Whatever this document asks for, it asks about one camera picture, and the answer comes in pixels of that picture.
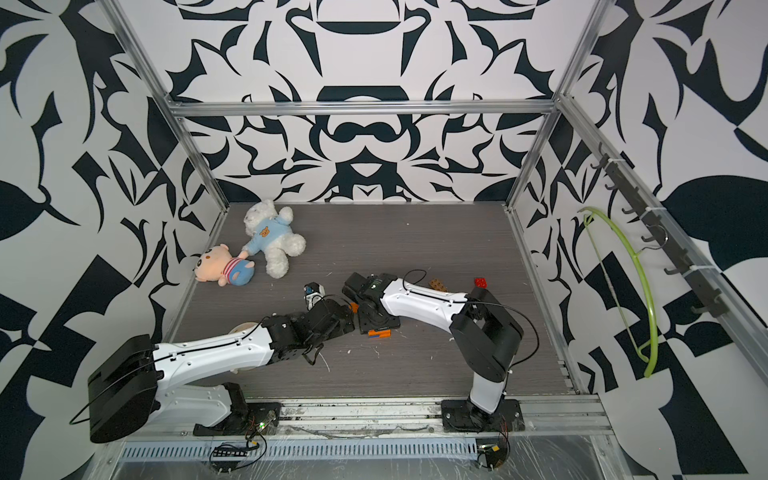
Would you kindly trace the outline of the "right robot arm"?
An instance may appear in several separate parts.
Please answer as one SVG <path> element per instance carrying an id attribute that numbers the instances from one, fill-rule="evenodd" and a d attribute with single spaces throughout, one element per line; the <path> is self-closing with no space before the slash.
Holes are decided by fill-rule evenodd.
<path id="1" fill-rule="evenodd" d="M 358 305 L 364 333 L 395 329 L 403 317 L 450 333 L 473 371 L 469 403 L 486 415 L 496 413 L 524 338 L 514 309 L 503 306 L 485 288 L 441 292 L 391 274 L 365 277 L 354 273 L 342 292 Z"/>

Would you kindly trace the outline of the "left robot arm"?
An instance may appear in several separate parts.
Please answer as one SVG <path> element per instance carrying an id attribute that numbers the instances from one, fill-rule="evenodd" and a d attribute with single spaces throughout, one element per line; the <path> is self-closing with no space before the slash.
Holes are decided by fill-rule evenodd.
<path id="1" fill-rule="evenodd" d="M 198 381 L 293 358 L 313 363 L 325 341 L 353 330 L 352 307 L 324 298 L 307 312 L 266 316 L 218 337 L 155 343 L 148 335 L 134 336 L 88 378 L 90 440 L 116 441 L 152 422 L 215 429 L 245 413 L 244 397 L 233 384 L 206 388 Z"/>

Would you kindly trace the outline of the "brown lego brick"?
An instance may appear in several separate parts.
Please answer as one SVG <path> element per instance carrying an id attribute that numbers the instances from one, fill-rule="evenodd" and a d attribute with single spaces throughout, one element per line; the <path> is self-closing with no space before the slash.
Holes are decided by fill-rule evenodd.
<path id="1" fill-rule="evenodd" d="M 439 279 L 430 280 L 428 285 L 432 290 L 435 290 L 438 292 L 448 292 L 448 289 Z"/>

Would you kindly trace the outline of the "cream round toy clock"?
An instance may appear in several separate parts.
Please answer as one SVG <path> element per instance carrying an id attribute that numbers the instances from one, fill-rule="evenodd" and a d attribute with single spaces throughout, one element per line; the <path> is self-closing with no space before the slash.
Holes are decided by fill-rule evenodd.
<path id="1" fill-rule="evenodd" d="M 235 326 L 233 329 L 231 329 L 230 330 L 230 334 L 247 332 L 247 331 L 250 331 L 251 329 L 253 329 L 254 327 L 257 327 L 257 326 L 258 326 L 257 322 L 245 322 L 245 323 L 239 324 L 239 325 Z"/>

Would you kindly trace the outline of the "white teddy bear blue shirt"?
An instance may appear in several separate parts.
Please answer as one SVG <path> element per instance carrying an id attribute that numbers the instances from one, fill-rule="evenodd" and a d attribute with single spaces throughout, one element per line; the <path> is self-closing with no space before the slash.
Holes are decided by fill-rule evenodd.
<path id="1" fill-rule="evenodd" d="M 262 252 L 266 273 L 274 279 L 283 278 L 289 271 L 289 258 L 300 256 L 306 249 L 306 239 L 292 230 L 293 218 L 291 207 L 277 210 L 272 200 L 251 206 L 243 220 L 249 241 L 239 257 L 250 258 Z"/>

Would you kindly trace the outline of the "pink doll plush toy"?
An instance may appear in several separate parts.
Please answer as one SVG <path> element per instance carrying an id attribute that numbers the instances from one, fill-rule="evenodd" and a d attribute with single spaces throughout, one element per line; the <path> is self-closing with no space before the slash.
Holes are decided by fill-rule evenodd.
<path id="1" fill-rule="evenodd" d="M 254 273 L 255 263 L 242 255 L 233 256 L 225 244 L 215 245 L 202 253 L 194 268 L 196 281 L 215 282 L 220 287 L 247 285 Z"/>

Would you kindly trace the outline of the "black connector box left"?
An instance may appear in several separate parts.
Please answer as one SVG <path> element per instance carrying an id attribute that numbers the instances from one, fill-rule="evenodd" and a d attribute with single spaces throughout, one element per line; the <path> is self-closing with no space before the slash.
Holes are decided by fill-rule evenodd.
<path id="1" fill-rule="evenodd" d="M 250 459 L 251 450 L 248 447 L 225 442 L 210 451 L 207 463 L 214 471 L 231 472 L 244 466 Z"/>

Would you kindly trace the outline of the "black connector box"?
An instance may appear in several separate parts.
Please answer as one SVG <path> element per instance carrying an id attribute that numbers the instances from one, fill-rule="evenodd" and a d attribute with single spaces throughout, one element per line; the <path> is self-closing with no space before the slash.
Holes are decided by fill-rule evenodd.
<path id="1" fill-rule="evenodd" d="M 509 455 L 506 444 L 481 444 L 478 446 L 476 464 L 479 468 L 494 471 L 500 469 Z"/>
<path id="2" fill-rule="evenodd" d="M 231 472 L 244 466 L 250 459 L 251 450 L 248 447 L 225 442 L 210 451 L 207 463 L 214 471 Z"/>

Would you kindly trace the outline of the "black connector box right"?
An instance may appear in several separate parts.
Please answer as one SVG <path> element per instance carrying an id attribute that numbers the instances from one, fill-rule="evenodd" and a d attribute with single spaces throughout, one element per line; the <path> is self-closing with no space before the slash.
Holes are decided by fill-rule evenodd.
<path id="1" fill-rule="evenodd" d="M 481 444 L 478 446 L 476 464 L 479 468 L 494 471 L 500 469 L 509 455 L 506 444 Z"/>

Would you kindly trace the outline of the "black hook rack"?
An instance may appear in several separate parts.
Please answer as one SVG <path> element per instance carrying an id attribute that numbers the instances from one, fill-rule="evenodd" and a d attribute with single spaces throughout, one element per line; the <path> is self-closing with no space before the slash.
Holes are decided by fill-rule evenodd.
<path id="1" fill-rule="evenodd" d="M 649 202 L 650 196 L 639 181 L 632 180 L 630 171 L 622 167 L 625 163 L 623 159 L 612 158 L 608 153 L 604 153 L 602 143 L 599 144 L 598 151 L 600 158 L 593 169 L 603 170 L 607 174 L 611 181 L 607 189 L 620 193 L 628 203 L 628 207 L 622 212 L 637 218 L 648 231 L 648 235 L 642 237 L 644 246 L 640 251 L 660 250 L 667 256 L 672 266 L 664 267 L 664 273 L 682 277 L 698 299 L 699 306 L 691 308 L 693 313 L 708 313 L 714 318 L 729 313 L 730 308 L 724 301 L 723 292 L 706 278 L 703 273 L 705 267 L 694 262 L 691 250 L 681 243 L 682 236 L 673 233 L 671 224 L 664 219 L 663 214 L 667 210 Z"/>

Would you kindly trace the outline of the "green hoop hanger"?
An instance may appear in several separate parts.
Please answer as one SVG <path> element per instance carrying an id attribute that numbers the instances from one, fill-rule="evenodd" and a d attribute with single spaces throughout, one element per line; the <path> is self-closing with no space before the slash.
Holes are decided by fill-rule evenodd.
<path id="1" fill-rule="evenodd" d="M 650 378 L 658 366 L 660 333 L 653 290 L 640 255 L 622 228 L 604 211 L 587 206 L 578 213 L 582 216 L 584 231 L 598 261 L 609 298 L 618 309 L 631 351 L 643 365 L 641 377 Z M 601 250 L 593 229 L 597 224 L 614 236 L 625 260 L 619 260 L 617 252 Z"/>

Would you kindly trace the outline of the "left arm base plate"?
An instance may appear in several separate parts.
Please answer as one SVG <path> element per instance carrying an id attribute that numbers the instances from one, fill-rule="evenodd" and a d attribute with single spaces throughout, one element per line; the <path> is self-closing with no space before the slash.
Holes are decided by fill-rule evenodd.
<path id="1" fill-rule="evenodd" d="M 268 432 L 279 425 L 282 409 L 280 402 L 248 402 L 242 387 L 233 382 L 226 382 L 222 387 L 231 401 L 230 413 L 212 426 L 196 424 L 193 435 L 196 437 L 236 436 L 250 437 L 256 433 Z"/>

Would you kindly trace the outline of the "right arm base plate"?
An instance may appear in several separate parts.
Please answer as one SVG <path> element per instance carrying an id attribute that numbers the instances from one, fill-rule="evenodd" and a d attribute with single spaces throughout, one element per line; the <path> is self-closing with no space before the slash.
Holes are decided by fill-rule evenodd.
<path id="1" fill-rule="evenodd" d="M 487 413 L 469 400 L 442 400 L 443 428 L 449 432 L 522 432 L 526 429 L 519 401 L 502 399 L 494 413 Z"/>

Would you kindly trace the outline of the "aluminium frame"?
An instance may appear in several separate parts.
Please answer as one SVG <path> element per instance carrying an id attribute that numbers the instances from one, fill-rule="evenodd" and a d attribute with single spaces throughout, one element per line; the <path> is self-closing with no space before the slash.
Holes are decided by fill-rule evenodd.
<path id="1" fill-rule="evenodd" d="M 763 1 L 109 1 L 121 45 L 217 200 L 337 204 L 309 234 L 354 272 L 450 293 L 487 281 L 524 338 L 597 395 L 639 463 L 754 473 L 767 443 Z M 695 294 L 593 169 L 599 144 L 664 207 L 730 312 Z M 584 231 L 638 251 L 650 378 Z"/>

